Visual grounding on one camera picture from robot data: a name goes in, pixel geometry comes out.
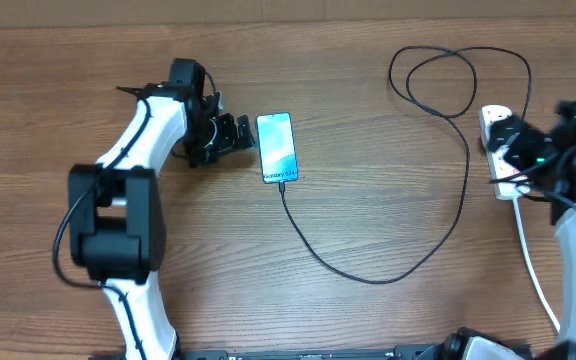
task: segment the wood grain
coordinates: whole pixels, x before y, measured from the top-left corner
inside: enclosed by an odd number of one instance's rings
[[[0,0],[0,29],[535,16],[576,16],[576,0]]]
[[[206,66],[233,114],[292,114],[301,179],[287,199],[325,259],[375,279],[416,263],[455,216],[465,164],[450,126],[387,86],[392,54],[418,44],[523,54],[535,77],[529,119],[539,126],[556,121],[559,99],[576,99],[576,18],[0,31],[0,359],[121,351],[103,295],[59,283],[50,249],[68,170],[107,151],[133,116],[134,99],[114,86],[163,80],[174,57]],[[398,83],[430,54],[402,55]],[[457,120],[472,155],[464,211],[445,245],[400,283],[358,284],[316,263],[277,189],[262,184],[255,151],[204,169],[168,161],[161,282],[184,349],[388,348],[440,341],[459,326],[538,350],[552,344],[512,206],[495,200],[476,146],[476,109],[519,111],[525,69],[503,54],[468,56],[479,89]],[[471,86],[467,67],[448,59],[420,69],[412,90],[454,112]],[[548,208],[521,205],[536,271],[560,316],[562,268]],[[62,255],[68,273],[85,279]]]

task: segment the smartphone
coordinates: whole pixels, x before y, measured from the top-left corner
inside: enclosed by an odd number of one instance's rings
[[[257,117],[261,173],[266,184],[299,179],[290,114]]]

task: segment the white power strip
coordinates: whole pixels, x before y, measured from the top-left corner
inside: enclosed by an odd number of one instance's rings
[[[484,146],[490,139],[490,126],[499,120],[507,119],[512,115],[512,111],[505,106],[501,105],[486,105],[481,108],[479,112],[479,120],[481,122],[481,140]],[[508,151],[508,147],[502,146],[495,152],[486,150],[488,156],[488,166],[490,166],[490,176],[493,179],[501,179],[504,177],[515,175],[519,172],[517,168],[504,161],[504,154]],[[518,177],[516,180],[525,180],[525,176]],[[514,184],[499,183],[495,184],[495,194],[499,200],[512,200],[518,198],[522,193],[527,193],[530,188],[527,186],[519,186],[519,189]]]

